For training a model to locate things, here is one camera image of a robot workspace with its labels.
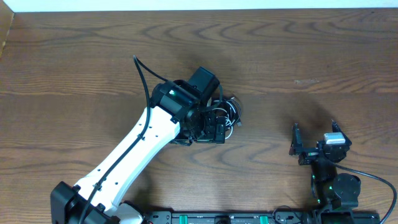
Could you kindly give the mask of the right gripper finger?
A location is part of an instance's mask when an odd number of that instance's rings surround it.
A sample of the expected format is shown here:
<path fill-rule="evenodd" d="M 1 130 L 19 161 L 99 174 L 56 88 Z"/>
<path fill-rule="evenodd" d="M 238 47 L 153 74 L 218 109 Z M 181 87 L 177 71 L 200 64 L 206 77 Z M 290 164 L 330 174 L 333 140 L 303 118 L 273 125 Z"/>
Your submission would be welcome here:
<path fill-rule="evenodd" d="M 292 126 L 292 142 L 289 149 L 289 155 L 299 155 L 303 152 L 303 142 L 298 124 Z"/>
<path fill-rule="evenodd" d="M 334 132 L 334 133 L 341 133 L 342 134 L 342 136 L 344 137 L 344 139 L 345 139 L 345 144 L 347 145 L 347 146 L 351 146 L 352 145 L 352 141 L 347 137 L 347 135 L 342 131 L 342 129 L 340 128 L 340 126 L 338 125 L 338 123 L 335 121 L 335 120 L 333 120 L 332 122 L 331 122 L 331 127 L 332 127 L 332 131 Z"/>

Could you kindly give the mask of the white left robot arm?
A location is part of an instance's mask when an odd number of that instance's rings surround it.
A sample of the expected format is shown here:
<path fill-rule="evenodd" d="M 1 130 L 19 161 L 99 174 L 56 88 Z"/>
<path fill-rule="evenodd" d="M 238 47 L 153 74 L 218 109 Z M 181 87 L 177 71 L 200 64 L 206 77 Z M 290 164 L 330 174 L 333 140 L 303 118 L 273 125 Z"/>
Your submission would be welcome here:
<path fill-rule="evenodd" d="M 212 100 L 220 81 L 200 67 L 188 81 L 158 84 L 136 125 L 109 156 L 71 186 L 50 194 L 52 223 L 142 223 L 141 212 L 122 199 L 153 157 L 168 143 L 225 142 L 226 118 Z"/>

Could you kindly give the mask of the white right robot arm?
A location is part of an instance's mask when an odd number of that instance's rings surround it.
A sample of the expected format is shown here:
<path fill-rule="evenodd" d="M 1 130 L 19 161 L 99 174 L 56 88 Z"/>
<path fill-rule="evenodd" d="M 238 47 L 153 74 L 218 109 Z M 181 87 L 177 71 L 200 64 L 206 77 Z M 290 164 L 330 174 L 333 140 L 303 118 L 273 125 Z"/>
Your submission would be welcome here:
<path fill-rule="evenodd" d="M 312 170 L 311 189 L 318 200 L 318 207 L 303 216 L 304 223 L 354 223 L 353 208 L 358 206 L 361 191 L 360 178 L 338 173 L 337 163 L 342 161 L 352 142 L 343 133 L 336 121 L 332 132 L 325 133 L 315 147 L 305 147 L 298 124 L 292 127 L 292 142 L 289 154 L 298 156 L 300 166 Z"/>

